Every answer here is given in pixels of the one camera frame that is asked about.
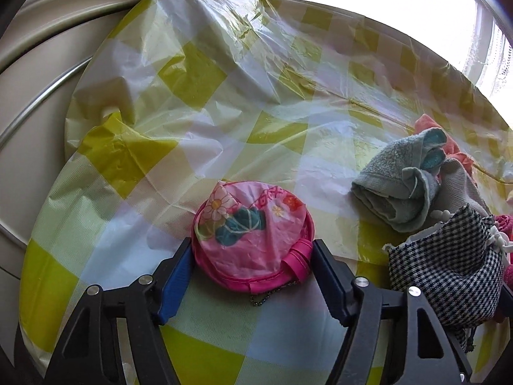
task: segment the black and white checkered bag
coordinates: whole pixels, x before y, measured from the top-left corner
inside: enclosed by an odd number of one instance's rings
[[[493,224],[467,205],[437,232],[389,249],[391,287],[420,288],[463,348],[463,329],[491,319],[499,302],[504,267],[493,245],[485,247]]]

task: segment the pink pouch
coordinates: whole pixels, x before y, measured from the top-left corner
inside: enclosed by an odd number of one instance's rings
[[[276,185],[218,182],[192,226],[196,263],[225,288],[261,294],[310,273],[314,222]]]

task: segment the checkered tablecloth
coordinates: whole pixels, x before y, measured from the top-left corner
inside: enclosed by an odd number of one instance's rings
[[[423,113],[475,158],[491,210],[511,212],[513,132],[465,77],[408,36],[301,1],[142,0],[99,48],[71,101],[69,160],[39,214],[21,279],[30,352],[44,369],[88,285],[128,285],[171,257],[218,180],[293,192],[316,237],[386,286],[381,247],[405,236],[349,188]],[[196,270],[162,333],[183,385],[320,385],[345,329],[313,277],[253,307]],[[369,384],[379,383],[385,336]],[[508,338],[507,323],[479,328],[469,356],[475,379]]]

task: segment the orange flower print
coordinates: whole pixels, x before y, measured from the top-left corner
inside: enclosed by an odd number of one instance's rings
[[[288,205],[291,211],[296,211],[299,207],[303,205],[297,197],[294,195],[287,194],[287,196],[283,199],[283,203]]]

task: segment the metal screw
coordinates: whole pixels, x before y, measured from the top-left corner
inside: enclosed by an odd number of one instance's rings
[[[421,294],[421,291],[417,287],[409,287],[408,293],[414,297],[418,297]]]
[[[91,285],[89,288],[87,288],[87,294],[88,295],[96,295],[99,293],[99,286],[98,285]]]
[[[141,284],[141,285],[148,285],[148,284],[151,284],[152,282],[153,282],[153,276],[151,276],[151,275],[142,275],[139,278],[139,284]]]
[[[365,288],[369,286],[369,280],[364,277],[358,277],[357,279],[355,279],[355,284],[359,287]]]

